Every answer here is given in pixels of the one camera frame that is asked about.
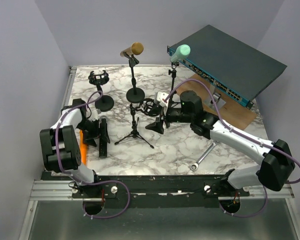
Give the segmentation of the black silver-grille microphone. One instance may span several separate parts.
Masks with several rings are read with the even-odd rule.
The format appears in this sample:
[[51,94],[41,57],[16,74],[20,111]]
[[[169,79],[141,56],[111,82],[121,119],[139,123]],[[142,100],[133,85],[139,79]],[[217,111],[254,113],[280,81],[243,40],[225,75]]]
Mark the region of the black silver-grille microphone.
[[108,134],[108,122],[105,117],[99,120],[99,158],[105,159],[108,156],[108,144],[110,144]]

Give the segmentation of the black tripod shock-mount stand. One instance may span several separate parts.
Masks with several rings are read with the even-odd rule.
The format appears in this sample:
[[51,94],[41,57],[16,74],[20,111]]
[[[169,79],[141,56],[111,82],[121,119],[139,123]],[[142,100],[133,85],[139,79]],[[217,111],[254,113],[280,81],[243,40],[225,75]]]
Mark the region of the black tripod shock-mount stand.
[[131,126],[131,132],[123,137],[122,139],[116,141],[114,144],[118,145],[121,143],[123,140],[127,138],[133,138],[133,139],[141,139],[145,141],[152,149],[154,149],[154,146],[150,144],[145,138],[143,138],[139,131],[138,131],[138,123],[139,123],[139,117],[136,118],[136,112],[141,112],[146,116],[150,117],[156,117],[159,114],[152,112],[153,108],[155,106],[154,100],[152,98],[145,98],[142,102],[140,102],[138,105],[135,105],[133,103],[130,103],[129,109],[130,109],[130,115],[132,117],[132,126]]

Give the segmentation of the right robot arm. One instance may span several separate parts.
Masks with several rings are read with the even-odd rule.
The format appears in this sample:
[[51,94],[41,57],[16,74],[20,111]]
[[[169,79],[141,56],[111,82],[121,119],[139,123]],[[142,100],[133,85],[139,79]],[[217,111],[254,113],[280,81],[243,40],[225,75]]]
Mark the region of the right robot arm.
[[243,187],[262,185],[279,192],[287,183],[295,163],[290,159],[291,151],[285,141],[261,139],[221,121],[204,110],[201,98],[192,90],[181,93],[179,108],[171,107],[164,100],[166,97],[167,93],[158,92],[155,99],[146,101],[143,108],[146,115],[156,118],[155,122],[145,127],[147,130],[163,134],[163,126],[189,123],[198,136],[226,144],[257,163],[245,169],[230,169],[212,185],[212,191],[231,196]]

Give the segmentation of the orange microphone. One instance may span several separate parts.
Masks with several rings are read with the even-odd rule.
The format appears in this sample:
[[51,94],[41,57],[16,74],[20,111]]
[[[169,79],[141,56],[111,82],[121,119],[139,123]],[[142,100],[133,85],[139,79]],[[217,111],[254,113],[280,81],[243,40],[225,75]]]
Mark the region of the orange microphone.
[[80,130],[79,132],[80,135],[80,153],[81,153],[81,161],[84,165],[87,164],[87,152],[88,152],[88,146],[84,143],[84,135],[83,135],[83,131]]

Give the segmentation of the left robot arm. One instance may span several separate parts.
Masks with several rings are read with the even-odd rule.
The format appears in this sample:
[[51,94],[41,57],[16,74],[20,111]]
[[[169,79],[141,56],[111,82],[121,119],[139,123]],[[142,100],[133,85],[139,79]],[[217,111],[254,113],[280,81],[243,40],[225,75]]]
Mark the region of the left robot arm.
[[47,171],[63,173],[77,185],[84,186],[83,191],[94,198],[101,191],[100,179],[94,170],[82,163],[76,129],[82,131],[84,144],[99,147],[101,158],[107,157],[107,147],[111,142],[107,119],[88,119],[86,102],[77,98],[61,110],[61,117],[52,127],[40,131],[43,164]]

